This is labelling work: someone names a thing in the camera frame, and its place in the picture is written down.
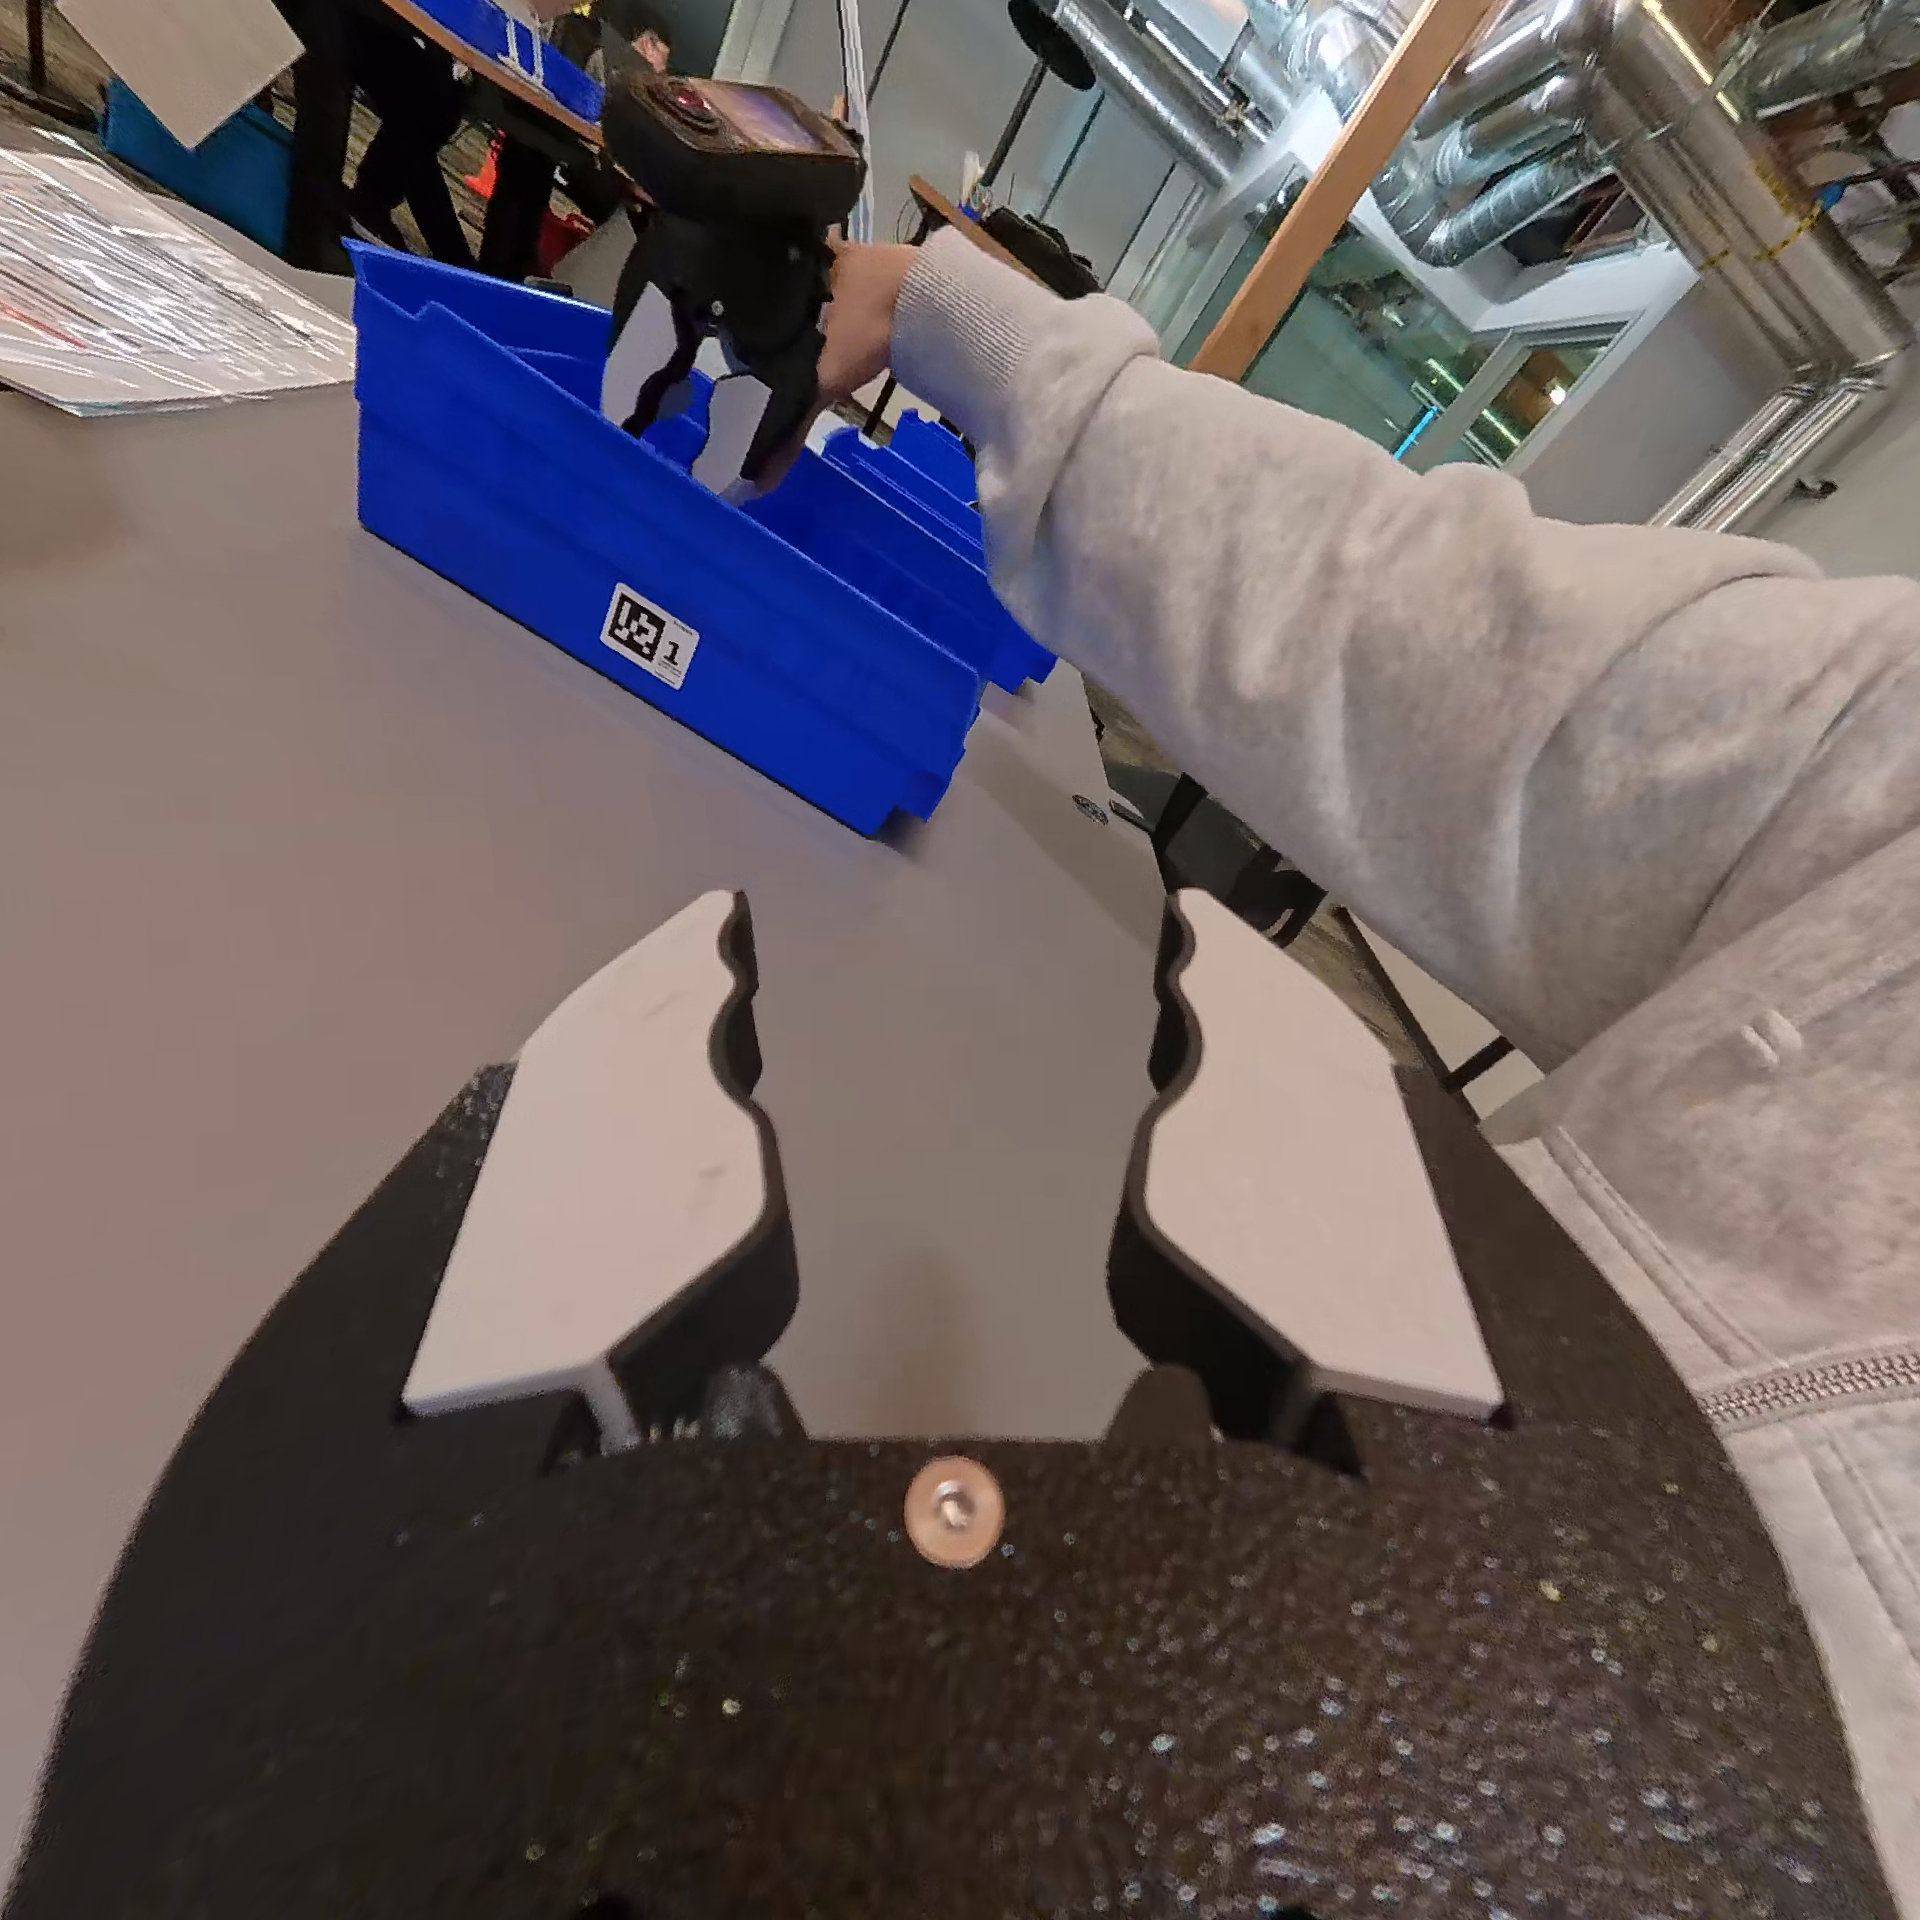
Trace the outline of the person's light grey hoodie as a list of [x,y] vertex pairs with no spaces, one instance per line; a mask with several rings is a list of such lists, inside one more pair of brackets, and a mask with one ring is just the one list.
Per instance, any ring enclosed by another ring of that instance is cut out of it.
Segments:
[[1859,860],[1492,1114],[1660,1343],[1813,1625],[1920,1899],[1920,853]]

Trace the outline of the blue plastic bin white tag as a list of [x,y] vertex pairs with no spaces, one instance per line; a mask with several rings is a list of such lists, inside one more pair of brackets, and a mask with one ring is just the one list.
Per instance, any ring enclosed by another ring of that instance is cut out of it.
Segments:
[[598,413],[613,318],[349,252],[360,526],[801,800],[874,837],[944,800],[992,632],[967,562],[801,457],[723,503],[687,424]]

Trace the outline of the wooden standing desk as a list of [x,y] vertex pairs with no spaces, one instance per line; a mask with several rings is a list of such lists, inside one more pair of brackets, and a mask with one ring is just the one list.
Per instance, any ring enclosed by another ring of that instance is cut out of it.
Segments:
[[1007,267],[1023,274],[1026,280],[1034,280],[1017,262],[1010,262],[982,231],[976,208],[944,200],[933,184],[911,179],[911,200],[918,208],[918,231],[916,243],[922,243],[935,231],[959,231],[976,252],[1000,262]]

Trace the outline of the grey board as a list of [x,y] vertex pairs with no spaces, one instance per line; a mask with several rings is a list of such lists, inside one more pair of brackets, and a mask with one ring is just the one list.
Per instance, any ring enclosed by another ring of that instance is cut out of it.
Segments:
[[272,0],[61,0],[58,13],[181,147],[200,147],[303,57]]

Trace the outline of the person's right hand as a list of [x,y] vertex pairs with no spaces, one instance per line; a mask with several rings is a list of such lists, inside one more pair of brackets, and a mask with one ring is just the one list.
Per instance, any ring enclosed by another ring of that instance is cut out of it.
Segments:
[[818,409],[863,394],[891,364],[891,322],[922,247],[830,243],[818,318]]

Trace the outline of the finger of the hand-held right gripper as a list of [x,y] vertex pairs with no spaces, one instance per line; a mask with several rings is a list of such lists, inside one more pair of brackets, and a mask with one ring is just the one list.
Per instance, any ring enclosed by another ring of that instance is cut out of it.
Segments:
[[807,361],[790,357],[766,383],[766,370],[751,370],[731,348],[701,348],[698,370],[713,383],[694,483],[731,506],[771,493],[826,413],[824,357],[824,348]]
[[713,337],[719,308],[635,280],[635,299],[615,318],[606,352],[606,419],[645,437],[687,419],[687,446],[710,437],[710,383],[698,376],[698,352]]

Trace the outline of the blue plastic crate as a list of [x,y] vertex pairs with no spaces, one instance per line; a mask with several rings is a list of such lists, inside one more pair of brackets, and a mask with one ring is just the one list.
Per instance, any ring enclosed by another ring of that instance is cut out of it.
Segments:
[[168,196],[224,222],[272,257],[286,252],[293,132],[272,114],[246,102],[206,132],[200,147],[187,147],[120,78],[108,78],[100,139],[108,154]]

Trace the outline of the black gloves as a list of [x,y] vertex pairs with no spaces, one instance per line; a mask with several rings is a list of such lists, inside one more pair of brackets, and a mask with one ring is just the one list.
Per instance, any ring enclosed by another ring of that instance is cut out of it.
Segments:
[[1101,276],[1093,264],[1071,252],[1065,233],[1013,214],[1010,202],[995,202],[980,218],[980,231],[1017,262],[1039,285],[1048,285],[1060,299],[1087,299],[1101,292]]

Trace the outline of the person's right forearm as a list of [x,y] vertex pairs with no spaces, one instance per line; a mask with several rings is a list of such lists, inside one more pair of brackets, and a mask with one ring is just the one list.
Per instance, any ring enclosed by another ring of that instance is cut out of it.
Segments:
[[1765,1062],[1917,1068],[1917,579],[1408,472],[953,231],[891,370],[1010,613],[1539,1068],[1672,986]]

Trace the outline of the laminated instruction sheets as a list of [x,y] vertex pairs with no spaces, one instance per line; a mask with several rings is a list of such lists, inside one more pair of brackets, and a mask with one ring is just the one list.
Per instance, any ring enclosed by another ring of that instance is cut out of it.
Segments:
[[356,383],[356,331],[75,147],[0,154],[0,384],[66,415]]

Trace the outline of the silver air duct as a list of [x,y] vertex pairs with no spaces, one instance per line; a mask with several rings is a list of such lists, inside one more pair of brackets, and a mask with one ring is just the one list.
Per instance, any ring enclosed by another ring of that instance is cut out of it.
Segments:
[[[1192,179],[1138,299],[1200,348],[1265,231],[1396,69],[1427,5],[1010,5],[1065,78],[1127,109]],[[1917,5],[1480,5],[1358,200],[1406,276],[1444,285],[1593,188],[1765,341],[1782,384],[1654,526],[1735,533],[1813,488],[1917,373],[1917,335],[1785,147],[1790,127],[1917,82]]]

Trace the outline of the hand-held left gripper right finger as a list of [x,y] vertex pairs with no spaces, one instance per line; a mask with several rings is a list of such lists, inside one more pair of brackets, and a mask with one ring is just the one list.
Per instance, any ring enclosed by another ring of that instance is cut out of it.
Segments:
[[1348,1404],[1510,1408],[1384,1040],[1209,895],[1164,897],[1109,1311],[1150,1360],[1109,1440],[1360,1474]]

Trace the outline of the wooden post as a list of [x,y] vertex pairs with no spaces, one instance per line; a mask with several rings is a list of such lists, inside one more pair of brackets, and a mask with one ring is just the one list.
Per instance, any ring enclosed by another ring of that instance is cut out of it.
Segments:
[[1263,262],[1192,357],[1192,373],[1243,383],[1263,348],[1297,308],[1315,264],[1348,224],[1358,200],[1392,166],[1408,127],[1464,47],[1487,32],[1492,13],[1492,0],[1427,0],[1414,13],[1396,47],[1380,57],[1369,86],[1354,117],[1344,117],[1328,159],[1310,173]]

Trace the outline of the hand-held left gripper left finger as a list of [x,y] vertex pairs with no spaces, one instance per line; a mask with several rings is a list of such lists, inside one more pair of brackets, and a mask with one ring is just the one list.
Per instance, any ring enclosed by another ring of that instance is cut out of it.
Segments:
[[578,1395],[602,1450],[694,1424],[796,1314],[752,1087],[752,916],[701,895],[566,992],[510,1062],[403,1380],[408,1416]]

